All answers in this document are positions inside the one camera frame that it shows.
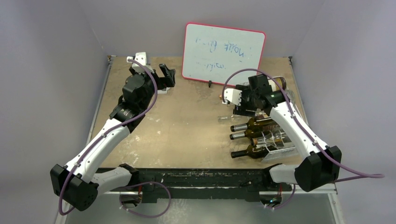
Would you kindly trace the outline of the brown wine bottle gold cap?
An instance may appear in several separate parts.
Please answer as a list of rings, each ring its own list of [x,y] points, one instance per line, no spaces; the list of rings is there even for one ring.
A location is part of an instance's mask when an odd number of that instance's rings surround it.
[[[273,79],[268,78],[268,82],[272,91],[278,91],[280,89],[283,89],[284,91],[287,90],[286,79],[282,76],[274,77]]]

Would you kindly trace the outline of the white ruler set package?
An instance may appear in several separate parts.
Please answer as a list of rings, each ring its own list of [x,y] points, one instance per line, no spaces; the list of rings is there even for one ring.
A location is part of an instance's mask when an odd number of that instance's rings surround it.
[[[170,90],[170,87],[166,87],[164,89],[157,90],[157,94],[167,94],[169,90]]]

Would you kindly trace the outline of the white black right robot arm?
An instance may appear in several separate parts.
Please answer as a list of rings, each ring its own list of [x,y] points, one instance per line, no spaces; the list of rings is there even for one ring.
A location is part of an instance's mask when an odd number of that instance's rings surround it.
[[[264,74],[249,77],[248,85],[224,89],[223,100],[235,105],[235,114],[264,111],[285,132],[303,159],[299,165],[271,167],[262,177],[266,189],[288,183],[309,192],[338,179],[341,150],[321,140],[298,115],[285,90],[280,87],[274,91]]]

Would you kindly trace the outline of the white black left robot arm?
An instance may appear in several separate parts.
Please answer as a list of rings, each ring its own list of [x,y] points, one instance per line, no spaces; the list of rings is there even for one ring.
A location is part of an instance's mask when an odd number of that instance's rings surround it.
[[[175,86],[175,69],[169,69],[163,63],[159,68],[163,77],[148,66],[141,68],[132,64],[129,68],[131,75],[122,87],[122,95],[100,132],[66,165],[56,164],[51,169],[51,182],[54,193],[59,196],[58,210],[61,215],[67,214],[63,211],[64,202],[69,203],[71,209],[84,211],[98,196],[110,190],[124,187],[133,191],[138,188],[141,182],[139,171],[132,166],[121,164],[104,173],[97,173],[97,170],[116,146],[140,124],[156,102],[158,91]]]

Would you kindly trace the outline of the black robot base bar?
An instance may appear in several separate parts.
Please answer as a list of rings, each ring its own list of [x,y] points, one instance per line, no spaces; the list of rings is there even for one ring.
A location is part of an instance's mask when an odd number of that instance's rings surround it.
[[[267,169],[139,168],[133,182],[120,191],[140,192],[143,203],[158,199],[240,199],[268,201],[290,193],[292,186],[269,180]]]

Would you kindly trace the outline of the olive bottle silver cap upper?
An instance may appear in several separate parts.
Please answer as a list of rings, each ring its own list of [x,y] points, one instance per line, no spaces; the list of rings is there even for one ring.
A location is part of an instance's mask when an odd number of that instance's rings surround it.
[[[275,127],[279,127],[279,125],[272,119],[251,118],[247,123],[231,126],[230,130],[232,132],[245,131],[245,130],[262,131],[262,130],[270,130]]]

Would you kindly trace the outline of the olive bottle silver cap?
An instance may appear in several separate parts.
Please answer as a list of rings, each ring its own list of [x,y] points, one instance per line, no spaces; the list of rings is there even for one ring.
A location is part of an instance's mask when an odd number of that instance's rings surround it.
[[[262,131],[262,130],[270,130],[275,127],[279,127],[279,125],[272,119],[251,118],[247,123],[231,126],[230,130],[232,132],[245,131],[245,130]]]
[[[257,131],[257,132],[254,132],[254,131],[251,131],[251,130],[245,130],[245,131],[240,132],[240,133],[233,133],[233,134],[229,135],[229,138],[231,140],[241,139],[241,138],[252,139],[252,138],[258,138],[258,137],[265,136],[265,135],[267,135],[269,133],[270,133],[270,131]]]

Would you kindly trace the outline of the clear empty bottle on rack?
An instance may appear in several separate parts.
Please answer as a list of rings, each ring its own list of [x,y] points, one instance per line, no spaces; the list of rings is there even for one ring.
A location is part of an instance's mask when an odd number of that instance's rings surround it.
[[[218,116],[218,122],[231,122],[231,123],[235,123],[235,122],[240,122],[240,121],[244,121],[246,120],[247,117],[246,116],[241,116],[241,115],[223,115],[223,116]]]

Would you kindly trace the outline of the olive bottle silver cap lower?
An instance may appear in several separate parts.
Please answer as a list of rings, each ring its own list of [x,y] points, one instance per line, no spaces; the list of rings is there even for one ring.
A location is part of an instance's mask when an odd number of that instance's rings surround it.
[[[252,139],[252,138],[258,138],[258,137],[265,136],[265,135],[267,135],[269,133],[270,133],[270,131],[257,131],[257,132],[254,132],[254,131],[251,131],[251,130],[245,130],[245,131],[240,132],[240,133],[233,133],[233,134],[229,135],[229,138],[231,140],[241,139],[241,138]]]

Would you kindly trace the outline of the dark green bottle black cap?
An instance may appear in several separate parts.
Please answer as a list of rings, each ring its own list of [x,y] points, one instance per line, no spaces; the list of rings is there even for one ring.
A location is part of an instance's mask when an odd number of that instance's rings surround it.
[[[277,150],[276,147],[271,145],[256,145],[256,146],[248,146],[245,150],[240,150],[236,152],[231,152],[232,158],[238,158],[243,156],[249,156],[253,159],[264,158],[271,151]]]

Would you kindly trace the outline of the pink framed whiteboard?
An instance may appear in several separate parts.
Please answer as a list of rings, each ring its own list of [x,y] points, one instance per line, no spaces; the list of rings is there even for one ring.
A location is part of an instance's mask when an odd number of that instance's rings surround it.
[[[187,23],[181,74],[184,78],[228,85],[243,84],[258,69],[266,41],[262,31]]]

